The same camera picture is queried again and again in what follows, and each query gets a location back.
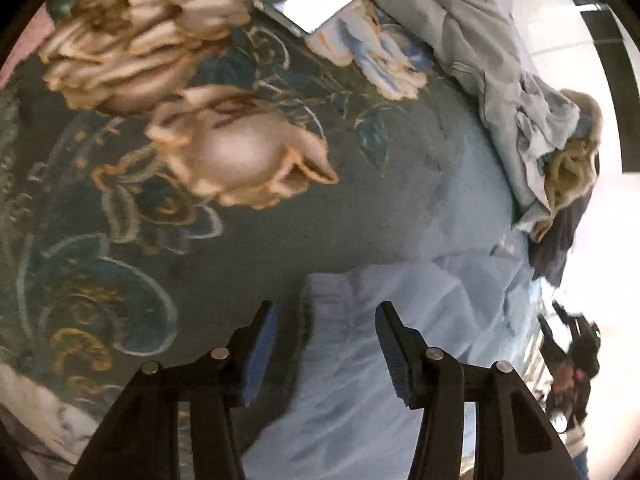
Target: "wrinkled clothing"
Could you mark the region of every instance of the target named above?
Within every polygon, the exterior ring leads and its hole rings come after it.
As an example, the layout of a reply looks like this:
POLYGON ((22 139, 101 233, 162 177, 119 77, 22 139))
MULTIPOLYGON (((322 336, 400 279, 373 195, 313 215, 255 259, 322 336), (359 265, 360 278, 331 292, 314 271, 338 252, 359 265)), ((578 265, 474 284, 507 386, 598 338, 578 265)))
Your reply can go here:
POLYGON ((535 222, 551 218, 539 160, 564 148, 579 109, 524 70, 510 0, 375 1, 430 44, 445 72, 478 99, 481 121, 520 207, 516 227, 529 232, 535 222))
MULTIPOLYGON (((302 303, 313 331, 296 391, 287 413, 242 457, 247 477, 406 478, 422 413, 396 397, 376 337, 376 306, 391 300, 405 325, 463 362, 507 359, 522 368, 534 319, 530 277, 519 257, 477 251, 309 275, 302 303)), ((472 455, 474 441, 474 409, 467 405, 464 456, 472 455)))

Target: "beige rose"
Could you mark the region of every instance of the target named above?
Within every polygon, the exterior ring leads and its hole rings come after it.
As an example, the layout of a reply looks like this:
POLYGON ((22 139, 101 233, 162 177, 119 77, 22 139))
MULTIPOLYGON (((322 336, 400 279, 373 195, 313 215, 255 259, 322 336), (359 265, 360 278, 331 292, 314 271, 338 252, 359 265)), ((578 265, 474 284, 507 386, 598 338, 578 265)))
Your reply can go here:
POLYGON ((249 0, 78 0, 40 49, 44 80, 70 108, 150 111, 208 57, 226 52, 249 0))
POLYGON ((192 193, 262 209, 306 191, 310 181, 338 182, 326 142, 253 92, 207 85, 182 96, 156 108, 146 134, 192 193))

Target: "silver screw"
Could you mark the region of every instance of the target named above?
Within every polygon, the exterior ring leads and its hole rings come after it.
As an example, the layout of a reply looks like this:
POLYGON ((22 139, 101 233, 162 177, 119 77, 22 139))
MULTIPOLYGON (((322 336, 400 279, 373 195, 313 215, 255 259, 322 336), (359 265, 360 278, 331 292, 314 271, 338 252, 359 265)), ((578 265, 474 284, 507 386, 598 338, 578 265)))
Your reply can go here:
POLYGON ((439 361, 444 357, 444 352, 435 346, 432 348, 427 348, 427 357, 434 361, 439 361))
POLYGON ((142 365, 142 373, 145 375, 153 375, 160 369, 160 365, 155 361, 149 361, 148 363, 144 363, 142 365))
POLYGON ((219 346, 218 348, 214 348, 211 351, 211 357, 213 357, 216 361, 224 361, 227 357, 229 357, 229 350, 224 346, 219 346))
POLYGON ((495 367, 498 368, 498 370, 500 370, 503 374, 508 374, 513 371, 513 366, 511 366, 511 363, 508 361, 500 360, 496 363, 495 367))

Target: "black robotic device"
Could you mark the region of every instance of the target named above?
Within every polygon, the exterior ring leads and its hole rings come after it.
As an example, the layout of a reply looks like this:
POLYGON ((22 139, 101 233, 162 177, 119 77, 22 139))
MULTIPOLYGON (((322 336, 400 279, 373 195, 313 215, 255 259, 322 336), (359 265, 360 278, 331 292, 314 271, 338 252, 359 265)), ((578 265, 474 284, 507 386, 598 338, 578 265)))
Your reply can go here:
MULTIPOLYGON (((143 365, 70 480, 178 480, 177 403, 185 400, 196 480, 244 480, 229 413, 258 394, 276 332, 275 306, 265 301, 226 347, 188 365, 143 365)), ((376 309, 376 333, 396 394, 410 409, 424 410, 409 480, 459 477, 465 402, 478 408, 477 480, 579 480, 548 418, 508 362, 460 364, 403 326, 390 302, 376 309)), ((1 425, 0 472, 6 480, 36 479, 1 425)))

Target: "beige cloth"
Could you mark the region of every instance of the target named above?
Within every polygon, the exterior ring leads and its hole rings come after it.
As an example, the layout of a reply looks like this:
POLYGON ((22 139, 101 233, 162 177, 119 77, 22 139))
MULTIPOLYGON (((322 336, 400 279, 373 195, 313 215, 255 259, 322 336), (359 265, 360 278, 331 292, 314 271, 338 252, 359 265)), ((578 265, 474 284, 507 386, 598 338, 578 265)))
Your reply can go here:
POLYGON ((593 125, 588 135, 581 139, 569 139, 562 150, 556 150, 545 164, 545 193, 549 202, 551 218, 536 222, 531 232, 535 243, 551 229, 556 213, 584 196, 597 179, 595 158, 602 138, 602 111, 597 101, 587 94, 573 90, 561 90, 571 99, 580 112, 591 117, 593 125))

